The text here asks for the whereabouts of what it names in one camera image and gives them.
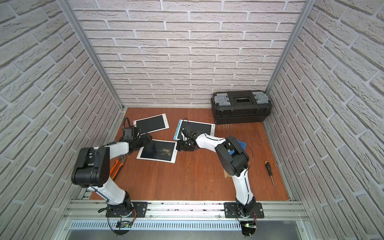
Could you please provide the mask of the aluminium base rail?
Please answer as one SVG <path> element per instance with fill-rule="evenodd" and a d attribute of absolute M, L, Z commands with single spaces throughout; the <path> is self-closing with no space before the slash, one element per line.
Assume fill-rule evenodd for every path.
<path fill-rule="evenodd" d="M 249 216 L 238 214 L 236 203 L 223 201 L 137 201 L 127 217 L 107 216 L 105 202 L 72 200 L 62 217 L 66 230 L 201 230 L 237 231 L 257 228 L 263 221 L 293 222 L 303 227 L 309 220 L 301 202 L 261 202 Z"/>

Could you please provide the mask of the black yellow screwdriver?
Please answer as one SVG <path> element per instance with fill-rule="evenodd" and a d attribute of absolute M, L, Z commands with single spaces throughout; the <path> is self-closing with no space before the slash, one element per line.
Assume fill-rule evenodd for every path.
<path fill-rule="evenodd" d="M 265 161 L 265 167 L 267 169 L 267 172 L 271 178 L 271 181 L 272 181 L 272 184 L 274 186 L 274 188 L 276 188 L 276 185 L 274 183 L 274 179 L 273 179 L 273 172 L 272 172 L 272 167 L 271 167 L 271 164 L 269 163 L 269 161 Z"/>

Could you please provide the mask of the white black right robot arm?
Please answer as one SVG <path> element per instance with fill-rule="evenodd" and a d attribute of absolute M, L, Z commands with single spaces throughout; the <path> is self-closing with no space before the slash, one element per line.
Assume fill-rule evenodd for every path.
<path fill-rule="evenodd" d="M 196 149 L 207 149 L 215 152 L 224 168 L 232 177 L 236 190 L 237 211 L 240 216 L 247 217 L 253 212 L 256 199 L 249 182 L 249 156 L 233 137 L 218 138 L 203 132 L 191 132 L 177 141 L 177 151 L 193 152 Z"/>

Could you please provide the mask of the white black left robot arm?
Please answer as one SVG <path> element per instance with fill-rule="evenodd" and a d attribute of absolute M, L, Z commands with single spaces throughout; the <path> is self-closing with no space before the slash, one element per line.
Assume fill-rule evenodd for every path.
<path fill-rule="evenodd" d="M 127 217 L 135 212 L 130 195 L 114 182 L 110 174 L 110 160 L 138 151 L 152 141 L 145 133 L 133 141 L 111 142 L 101 147 L 80 149 L 71 181 L 74 185 L 90 189 L 105 201 L 107 206 L 99 212 L 107 217 Z"/>

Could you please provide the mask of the black plastic toolbox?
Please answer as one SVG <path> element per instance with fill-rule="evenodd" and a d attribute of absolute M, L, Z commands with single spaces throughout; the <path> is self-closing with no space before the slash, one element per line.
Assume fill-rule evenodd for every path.
<path fill-rule="evenodd" d="M 216 125 L 261 123 L 272 110 L 269 97 L 262 91 L 217 92 L 211 105 Z"/>

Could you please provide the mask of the right aluminium corner post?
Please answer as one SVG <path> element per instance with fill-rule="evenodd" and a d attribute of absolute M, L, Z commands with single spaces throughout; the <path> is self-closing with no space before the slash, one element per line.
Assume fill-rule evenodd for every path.
<path fill-rule="evenodd" d="M 283 66 L 286 62 L 286 60 L 288 59 L 289 57 L 289 54 L 291 53 L 314 5 L 316 3 L 316 0 L 309 0 L 309 1 L 306 1 L 304 6 L 303 6 L 303 9 L 299 15 L 299 18 L 298 18 L 298 21 L 296 22 L 291 34 L 290 34 L 290 37 L 287 41 L 287 44 L 286 46 L 284 47 L 283 51 L 282 51 L 282 54 L 277 62 L 277 65 L 274 69 L 274 72 L 271 76 L 271 79 L 269 80 L 269 83 L 267 84 L 267 87 L 266 87 L 266 90 L 265 90 L 265 93 L 267 95 L 270 94 L 276 80 L 277 80 L 277 77 L 278 77 L 278 74 L 280 73 L 280 71 L 283 69 Z"/>

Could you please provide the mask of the aluminium corner post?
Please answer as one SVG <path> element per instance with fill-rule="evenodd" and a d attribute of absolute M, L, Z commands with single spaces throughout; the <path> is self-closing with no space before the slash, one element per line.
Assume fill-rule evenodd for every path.
<path fill-rule="evenodd" d="M 267 84 L 267 87 L 266 87 L 266 90 L 265 90 L 265 93 L 267 95 L 270 94 L 276 80 L 277 80 L 277 77 L 278 77 L 278 74 L 280 73 L 280 71 L 283 69 L 283 66 L 286 62 L 286 60 L 288 59 L 289 57 L 289 54 L 291 53 L 314 5 L 316 3 L 316 0 L 309 0 L 309 1 L 306 1 L 304 6 L 303 6 L 303 9 L 299 15 L 299 18 L 298 18 L 298 21 L 296 22 L 291 34 L 290 34 L 290 37 L 287 41 L 287 44 L 286 46 L 284 47 L 283 51 L 282 51 L 282 54 L 277 62 L 277 65 L 274 69 L 274 72 L 271 76 L 271 79 L 269 80 L 269 83 Z"/>
<path fill-rule="evenodd" d="M 118 108 L 123 111 L 124 105 L 122 104 L 122 101 L 120 100 L 105 68 L 103 67 L 90 39 L 88 38 L 85 30 L 83 29 L 80 21 L 76 17 L 76 14 L 74 10 L 72 9 L 69 1 L 66 0 L 58 0 L 58 4 L 60 8 L 62 9 L 64 15 L 68 19 L 69 23 L 71 24 L 74 32 L 78 36 L 81 44 L 83 45 L 86 53 L 88 54 L 90 60 L 94 64 L 96 70 L 98 71 L 99 75 L 101 76 L 101 79 L 103 80 L 104 84 L 106 85 L 109 93 L 111 94 L 112 98 L 114 99 L 115 103 L 117 104 Z"/>

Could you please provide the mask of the large white drawing tablet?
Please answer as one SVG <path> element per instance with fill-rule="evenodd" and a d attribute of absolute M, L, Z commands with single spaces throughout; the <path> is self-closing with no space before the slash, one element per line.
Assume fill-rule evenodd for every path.
<path fill-rule="evenodd" d="M 173 141 L 152 140 L 140 148 L 137 159 L 174 164 L 178 153 L 176 146 Z"/>

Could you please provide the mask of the left aluminium corner post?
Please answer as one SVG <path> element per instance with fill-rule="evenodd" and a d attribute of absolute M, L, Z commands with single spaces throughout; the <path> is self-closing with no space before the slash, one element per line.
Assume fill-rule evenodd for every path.
<path fill-rule="evenodd" d="M 71 24 L 74 32 L 78 36 L 81 44 L 83 45 L 86 53 L 88 54 L 90 60 L 94 64 L 96 70 L 98 71 L 99 75 L 101 76 L 101 79 L 103 80 L 104 84 L 106 85 L 109 93 L 111 94 L 112 98 L 114 99 L 115 103 L 117 104 L 118 108 L 123 111 L 124 105 L 122 104 L 122 101 L 120 100 L 105 68 L 103 67 L 90 39 L 88 38 L 85 30 L 83 29 L 80 21 L 76 17 L 76 14 L 74 10 L 72 9 L 69 1 L 66 0 L 58 0 L 58 4 L 60 8 L 62 9 L 64 15 L 68 19 L 69 23 Z"/>

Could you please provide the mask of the blue framed drawing tablet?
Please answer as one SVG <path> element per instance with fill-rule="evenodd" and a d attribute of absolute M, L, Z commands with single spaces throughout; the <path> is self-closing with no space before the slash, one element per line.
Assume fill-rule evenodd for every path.
<path fill-rule="evenodd" d="M 209 123 L 201 123 L 201 122 L 195 122 L 195 121 L 189 121 L 186 118 L 183 120 L 179 120 L 176 133 L 174 136 L 174 140 L 183 140 L 184 135 L 182 132 L 182 129 L 185 129 L 185 131 L 189 134 L 192 132 L 204 132 L 207 135 L 214 136 L 215 135 L 215 124 L 209 124 Z"/>

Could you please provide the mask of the orange handled pliers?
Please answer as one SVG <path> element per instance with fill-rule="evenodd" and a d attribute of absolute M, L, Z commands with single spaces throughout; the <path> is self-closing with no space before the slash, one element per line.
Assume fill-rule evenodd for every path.
<path fill-rule="evenodd" d="M 113 165 L 112 169 L 110 170 L 110 177 L 114 181 L 116 177 L 118 176 L 119 172 L 125 165 L 126 155 L 121 155 L 119 158 L 115 161 L 115 164 Z"/>

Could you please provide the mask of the blue microfiber cloth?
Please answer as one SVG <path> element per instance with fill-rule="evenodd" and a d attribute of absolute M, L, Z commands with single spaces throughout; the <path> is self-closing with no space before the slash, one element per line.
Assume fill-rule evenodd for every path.
<path fill-rule="evenodd" d="M 246 150 L 246 143 L 244 143 L 244 142 L 242 142 L 242 141 L 239 141 L 239 140 L 237 140 L 238 141 L 238 143 L 239 143 L 239 145 L 242 147 L 242 149 L 245 151 Z M 230 155 L 233 155 L 236 151 L 238 150 L 238 148 L 237 149 L 233 149 L 233 150 L 230 150 L 229 151 L 229 154 Z"/>

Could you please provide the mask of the small white drawing tablet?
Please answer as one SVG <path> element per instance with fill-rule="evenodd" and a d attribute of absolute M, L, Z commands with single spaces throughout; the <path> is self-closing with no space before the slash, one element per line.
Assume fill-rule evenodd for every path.
<path fill-rule="evenodd" d="M 140 129 L 141 135 L 145 133 L 153 133 L 169 128 L 166 114 L 156 115 L 140 120 L 133 121 L 134 126 Z"/>

